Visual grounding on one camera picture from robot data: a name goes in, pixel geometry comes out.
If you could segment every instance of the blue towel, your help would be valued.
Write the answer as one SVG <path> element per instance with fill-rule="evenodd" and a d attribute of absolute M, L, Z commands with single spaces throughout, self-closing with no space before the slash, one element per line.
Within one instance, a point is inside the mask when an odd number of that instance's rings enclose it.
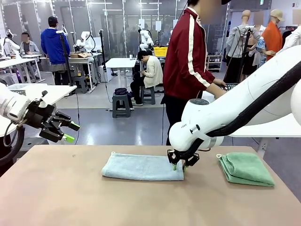
<path fill-rule="evenodd" d="M 164 156 L 111 153 L 102 175 L 110 178 L 146 181 L 184 180 L 182 162 L 174 166 Z"/>

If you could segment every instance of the green towel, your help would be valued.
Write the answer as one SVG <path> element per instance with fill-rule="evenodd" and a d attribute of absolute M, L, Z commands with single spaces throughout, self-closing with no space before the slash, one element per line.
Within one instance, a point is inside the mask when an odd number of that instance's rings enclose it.
<path fill-rule="evenodd" d="M 254 153 L 220 155 L 220 164 L 231 183 L 273 187 L 275 182 Z"/>

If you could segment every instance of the orange garment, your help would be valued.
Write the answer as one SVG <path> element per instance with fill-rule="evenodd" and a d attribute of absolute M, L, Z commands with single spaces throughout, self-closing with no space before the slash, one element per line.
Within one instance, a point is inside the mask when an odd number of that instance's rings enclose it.
<path fill-rule="evenodd" d="M 267 46 L 267 51 L 273 50 L 274 52 L 279 52 L 282 49 L 282 34 L 273 22 L 269 22 L 267 28 L 262 34 L 265 44 Z M 267 61 L 270 60 L 273 56 L 267 56 Z"/>

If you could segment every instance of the person in white jacket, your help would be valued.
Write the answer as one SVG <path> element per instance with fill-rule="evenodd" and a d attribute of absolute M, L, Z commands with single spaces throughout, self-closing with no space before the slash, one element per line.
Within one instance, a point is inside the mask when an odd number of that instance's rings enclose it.
<path fill-rule="evenodd" d="M 301 26 L 298 26 L 296 30 L 294 30 L 289 36 L 287 36 L 283 48 L 279 52 L 277 52 L 277 54 L 285 51 L 288 48 L 291 48 L 293 46 L 298 46 L 300 44 L 301 44 Z"/>
<path fill-rule="evenodd" d="M 145 86 L 146 88 L 150 88 L 163 83 L 163 72 L 159 59 L 148 55 L 146 51 L 140 51 L 137 58 L 139 61 L 146 63 L 146 71 L 141 72 L 142 76 L 136 78 L 131 83 L 131 90 L 135 100 L 133 101 L 133 105 L 142 106 L 140 87 Z"/>

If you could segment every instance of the yellow crate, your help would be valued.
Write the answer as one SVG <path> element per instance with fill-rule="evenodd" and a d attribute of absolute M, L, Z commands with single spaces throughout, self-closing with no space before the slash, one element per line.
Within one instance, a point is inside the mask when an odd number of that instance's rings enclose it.
<path fill-rule="evenodd" d="M 166 57 L 167 47 L 154 47 L 156 57 Z"/>

